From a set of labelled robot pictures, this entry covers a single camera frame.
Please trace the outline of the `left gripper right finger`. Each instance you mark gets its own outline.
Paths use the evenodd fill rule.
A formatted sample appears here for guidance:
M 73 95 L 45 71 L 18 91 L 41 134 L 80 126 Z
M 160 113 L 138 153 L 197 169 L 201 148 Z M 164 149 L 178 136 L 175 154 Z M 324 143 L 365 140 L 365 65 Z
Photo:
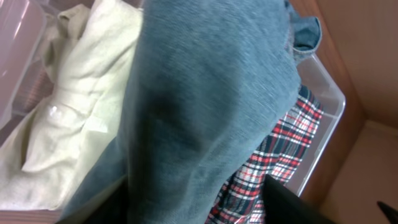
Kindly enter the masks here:
M 267 174 L 262 188 L 266 224 L 335 224 Z

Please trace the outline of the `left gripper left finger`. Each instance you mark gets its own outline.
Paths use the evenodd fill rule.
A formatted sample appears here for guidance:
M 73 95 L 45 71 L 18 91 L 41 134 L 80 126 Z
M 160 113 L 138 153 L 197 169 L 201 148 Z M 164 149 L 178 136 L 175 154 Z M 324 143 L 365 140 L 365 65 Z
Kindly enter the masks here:
M 119 179 L 56 224 L 126 224 L 127 183 Z

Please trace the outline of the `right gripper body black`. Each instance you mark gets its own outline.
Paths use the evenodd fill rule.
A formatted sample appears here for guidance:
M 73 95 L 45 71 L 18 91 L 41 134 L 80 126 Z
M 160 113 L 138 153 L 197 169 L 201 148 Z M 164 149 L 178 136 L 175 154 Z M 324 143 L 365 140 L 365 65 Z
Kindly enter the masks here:
M 389 223 L 398 223 L 398 211 L 396 209 L 380 201 L 377 201 L 377 205 L 386 216 Z

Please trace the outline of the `red plaid shirt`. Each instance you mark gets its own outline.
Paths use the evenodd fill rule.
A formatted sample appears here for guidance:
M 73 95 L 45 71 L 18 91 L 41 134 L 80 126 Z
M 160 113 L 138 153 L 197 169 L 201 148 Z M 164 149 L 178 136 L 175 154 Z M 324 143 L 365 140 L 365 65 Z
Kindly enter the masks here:
M 320 102 L 301 86 L 294 106 L 223 184 L 205 223 L 264 223 L 262 187 L 266 176 L 282 185 L 288 183 L 310 147 L 322 116 Z

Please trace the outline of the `blue jeans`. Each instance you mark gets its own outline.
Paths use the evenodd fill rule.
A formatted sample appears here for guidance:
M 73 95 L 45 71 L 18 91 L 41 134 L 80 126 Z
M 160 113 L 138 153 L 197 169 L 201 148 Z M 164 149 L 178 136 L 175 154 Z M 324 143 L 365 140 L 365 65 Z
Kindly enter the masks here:
M 293 107 L 321 39 L 285 0 L 145 1 L 117 136 L 61 218 L 125 179 L 127 223 L 203 223 Z

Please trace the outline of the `cream cloth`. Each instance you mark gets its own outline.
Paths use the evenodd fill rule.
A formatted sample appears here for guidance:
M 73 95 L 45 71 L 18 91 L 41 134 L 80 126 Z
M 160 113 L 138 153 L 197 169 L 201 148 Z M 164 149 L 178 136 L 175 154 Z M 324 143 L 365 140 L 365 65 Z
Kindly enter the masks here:
M 41 59 L 53 92 L 1 146 L 1 209 L 59 210 L 121 119 L 143 11 L 124 1 L 79 4 L 45 32 Z

